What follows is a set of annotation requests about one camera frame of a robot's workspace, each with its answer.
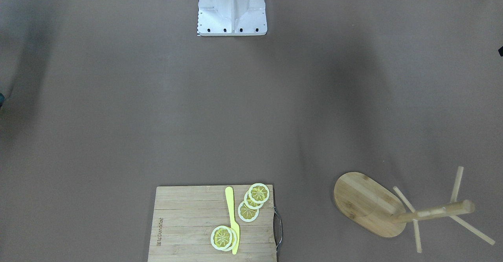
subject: wooden post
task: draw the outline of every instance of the wooden post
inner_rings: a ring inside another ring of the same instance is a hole
[[[442,206],[419,210],[413,213],[402,213],[391,216],[393,223],[406,223],[413,220],[422,221],[441,217],[449,217],[472,213],[475,211],[475,204],[472,201],[464,200],[454,203],[449,203]]]

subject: wooden mug tree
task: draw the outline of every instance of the wooden mug tree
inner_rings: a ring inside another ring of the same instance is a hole
[[[457,201],[462,176],[463,167],[458,167],[450,203],[419,211],[410,204],[397,187],[393,187],[393,190],[410,209],[409,213],[406,212],[403,203],[394,194],[359,172],[343,174],[337,180],[334,187],[334,199],[336,206],[344,215],[379,236],[400,235],[404,231],[406,223],[412,222],[418,253],[422,252],[418,221],[441,217],[451,217],[488,244],[494,245],[493,239],[458,217],[458,215],[475,211],[475,204],[472,201]]]

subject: lemon slice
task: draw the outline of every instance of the lemon slice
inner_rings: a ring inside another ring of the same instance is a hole
[[[250,196],[248,195],[248,192],[244,195],[244,204],[246,206],[248,206],[248,208],[250,209],[258,209],[258,208],[262,208],[262,206],[264,206],[264,203],[255,203],[253,202],[251,199],[250,199]]]
[[[233,229],[230,229],[230,231],[232,232],[232,243],[230,244],[230,246],[228,248],[225,248],[222,251],[231,251],[232,248],[234,248],[234,246],[236,246],[236,243],[237,243],[237,233]]]
[[[239,210],[237,214],[244,222],[253,222],[259,215],[259,209],[248,208],[248,206],[244,204],[244,201],[239,204],[237,210]]]
[[[232,243],[232,230],[226,226],[218,226],[211,232],[210,240],[215,249],[224,250]]]
[[[257,204],[261,204],[267,201],[267,199],[269,199],[270,193],[267,186],[264,185],[263,183],[254,183],[248,190],[248,194],[250,196],[251,201]]]

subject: oval wooden base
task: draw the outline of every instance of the oval wooden base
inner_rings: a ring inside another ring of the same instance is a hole
[[[339,210],[363,228],[383,237],[400,235],[406,223],[392,223],[391,216],[406,212],[394,194],[359,172],[343,174],[334,186]]]

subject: knife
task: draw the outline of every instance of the knife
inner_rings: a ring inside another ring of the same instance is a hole
[[[239,247],[240,231],[239,225],[234,217],[234,189],[232,189],[232,187],[225,187],[225,199],[227,200],[227,208],[229,209],[230,228],[237,233],[236,245],[232,248],[232,254],[235,255],[237,253],[237,248]]]

